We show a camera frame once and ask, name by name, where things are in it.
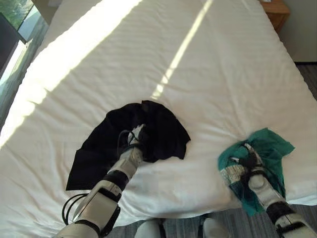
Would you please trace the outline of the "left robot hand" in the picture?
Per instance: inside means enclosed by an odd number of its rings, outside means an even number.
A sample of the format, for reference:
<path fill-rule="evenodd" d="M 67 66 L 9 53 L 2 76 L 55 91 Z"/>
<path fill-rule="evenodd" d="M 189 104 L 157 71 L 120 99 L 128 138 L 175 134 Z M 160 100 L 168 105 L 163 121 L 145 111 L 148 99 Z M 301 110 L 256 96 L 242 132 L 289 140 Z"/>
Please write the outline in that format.
<path fill-rule="evenodd" d="M 128 146 L 144 147 L 148 141 L 146 125 L 141 124 L 133 128 L 128 133 Z"/>

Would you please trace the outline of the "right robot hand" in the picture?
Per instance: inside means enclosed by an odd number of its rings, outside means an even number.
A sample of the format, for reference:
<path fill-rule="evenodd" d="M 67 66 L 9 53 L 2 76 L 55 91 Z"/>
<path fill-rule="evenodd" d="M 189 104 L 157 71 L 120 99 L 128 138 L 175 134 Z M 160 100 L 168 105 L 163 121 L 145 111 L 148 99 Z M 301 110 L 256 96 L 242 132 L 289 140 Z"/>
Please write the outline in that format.
<path fill-rule="evenodd" d="M 261 157 L 258 155 L 257 151 L 249 144 L 244 143 L 243 147 L 245 147 L 248 151 L 248 156 L 245 159 L 239 159 L 236 157 L 230 157 L 229 160 L 251 170 L 262 170 L 264 165 Z"/>

